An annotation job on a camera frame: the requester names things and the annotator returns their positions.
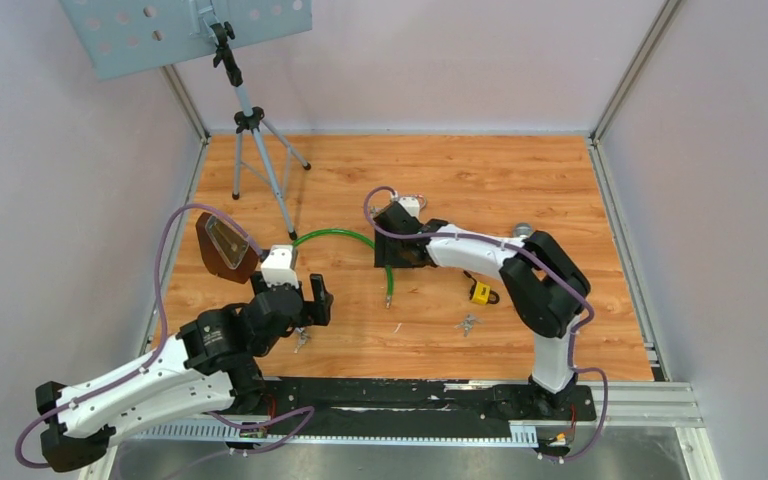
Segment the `green cable lock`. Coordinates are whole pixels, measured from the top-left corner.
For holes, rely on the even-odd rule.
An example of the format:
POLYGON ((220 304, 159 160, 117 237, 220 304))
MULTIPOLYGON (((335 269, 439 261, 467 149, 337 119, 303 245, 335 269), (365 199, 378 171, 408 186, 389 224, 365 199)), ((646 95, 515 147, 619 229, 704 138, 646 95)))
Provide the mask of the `green cable lock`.
MULTIPOLYGON (((351 238, 351 239, 362 242, 372 250, 374 250, 376 247, 375 242, 371 238, 359 232, 348 230, 348 229, 341 229, 341 228, 325 228, 325 229, 314 230, 313 232, 310 232, 295 238, 292 241, 292 245, 294 248, 297 248, 300 245, 310 240, 313 240, 319 237, 326 237, 326 236, 339 236, 339 237, 351 238)), ((386 275, 386 293, 385 293, 384 304, 386 309, 390 309, 392 306, 393 296, 395 293, 395 275, 393 273, 393 269, 389 266, 384 267, 384 270, 386 275)))

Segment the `keys of cable lock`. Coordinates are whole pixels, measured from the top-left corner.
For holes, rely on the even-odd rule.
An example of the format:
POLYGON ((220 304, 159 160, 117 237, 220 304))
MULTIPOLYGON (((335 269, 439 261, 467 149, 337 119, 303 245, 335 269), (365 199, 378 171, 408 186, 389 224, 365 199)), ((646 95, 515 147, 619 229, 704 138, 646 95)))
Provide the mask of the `keys of cable lock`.
POLYGON ((297 335, 297 341, 293 353, 298 354, 304 346, 311 342, 312 336, 307 327, 296 328, 295 333, 297 335))

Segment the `yellow black padlock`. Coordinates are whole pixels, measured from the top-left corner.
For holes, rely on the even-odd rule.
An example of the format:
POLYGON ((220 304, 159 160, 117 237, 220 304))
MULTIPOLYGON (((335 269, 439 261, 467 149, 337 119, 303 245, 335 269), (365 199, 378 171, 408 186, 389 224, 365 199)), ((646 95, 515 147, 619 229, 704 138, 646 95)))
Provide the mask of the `yellow black padlock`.
POLYGON ((500 302, 499 294, 488 284, 479 281, 470 272, 464 270, 463 275, 472 282, 469 290, 469 300, 477 305, 496 305, 500 302))

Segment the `keys of yellow padlock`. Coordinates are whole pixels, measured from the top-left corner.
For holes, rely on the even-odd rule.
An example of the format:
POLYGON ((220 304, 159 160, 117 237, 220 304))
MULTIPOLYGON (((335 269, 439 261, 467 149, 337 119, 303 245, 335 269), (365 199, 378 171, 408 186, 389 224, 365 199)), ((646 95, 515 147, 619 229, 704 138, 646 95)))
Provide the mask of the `keys of yellow padlock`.
POLYGON ((460 330, 464 337, 468 337, 471 331, 483 321, 473 314, 467 314, 465 318, 455 325, 455 329, 460 330))

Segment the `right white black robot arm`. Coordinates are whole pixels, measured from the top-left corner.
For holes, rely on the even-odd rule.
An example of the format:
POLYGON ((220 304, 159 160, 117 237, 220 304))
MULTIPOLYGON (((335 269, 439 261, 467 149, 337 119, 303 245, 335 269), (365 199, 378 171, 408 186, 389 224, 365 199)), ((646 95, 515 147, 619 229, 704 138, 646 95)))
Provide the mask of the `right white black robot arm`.
POLYGON ((375 230, 378 267, 453 268, 500 281, 534 335, 533 408, 552 418, 569 407, 578 376, 573 336, 595 311, 589 280, 550 234, 496 237, 440 219, 423 223, 397 201, 366 219, 375 230))

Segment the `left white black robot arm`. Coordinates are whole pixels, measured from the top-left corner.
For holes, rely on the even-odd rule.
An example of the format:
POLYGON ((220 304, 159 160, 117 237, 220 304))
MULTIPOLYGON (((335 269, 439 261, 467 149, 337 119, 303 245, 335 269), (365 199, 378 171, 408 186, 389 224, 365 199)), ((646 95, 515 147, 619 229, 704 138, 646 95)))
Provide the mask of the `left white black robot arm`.
POLYGON ((250 301, 202 312, 141 357, 78 384, 38 386, 45 466, 83 468, 126 438, 178 418, 258 411, 267 390, 258 359, 297 329, 328 325, 334 296, 321 274, 309 277, 310 300, 298 286, 253 279, 250 301))

